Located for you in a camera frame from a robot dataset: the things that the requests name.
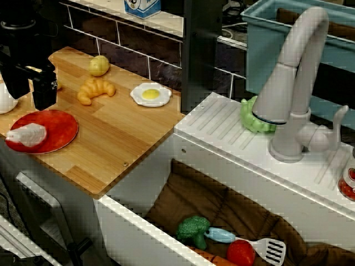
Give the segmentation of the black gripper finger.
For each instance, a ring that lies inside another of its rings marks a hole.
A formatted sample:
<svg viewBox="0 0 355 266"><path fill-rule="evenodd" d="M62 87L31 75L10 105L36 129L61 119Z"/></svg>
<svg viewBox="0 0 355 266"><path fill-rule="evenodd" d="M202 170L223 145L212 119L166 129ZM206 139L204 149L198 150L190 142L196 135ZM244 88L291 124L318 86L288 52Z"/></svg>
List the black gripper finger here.
<svg viewBox="0 0 355 266"><path fill-rule="evenodd" d="M41 72L27 68L29 79L33 82L33 100L35 108L45 110L57 101L57 76L55 68L44 68Z"/></svg>
<svg viewBox="0 0 355 266"><path fill-rule="evenodd" d="M27 71L3 52L1 52L1 75L8 92L14 99L19 99L30 92Z"/></svg>

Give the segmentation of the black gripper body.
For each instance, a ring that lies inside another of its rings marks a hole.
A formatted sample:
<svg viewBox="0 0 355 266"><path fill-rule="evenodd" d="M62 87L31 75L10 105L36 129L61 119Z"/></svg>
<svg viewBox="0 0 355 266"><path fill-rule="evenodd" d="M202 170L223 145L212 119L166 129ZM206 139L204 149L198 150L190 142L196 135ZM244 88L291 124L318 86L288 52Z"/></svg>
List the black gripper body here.
<svg viewBox="0 0 355 266"><path fill-rule="evenodd" d="M2 76L55 76L52 38L57 36L57 26L50 23L1 24L1 74Z"/></svg>

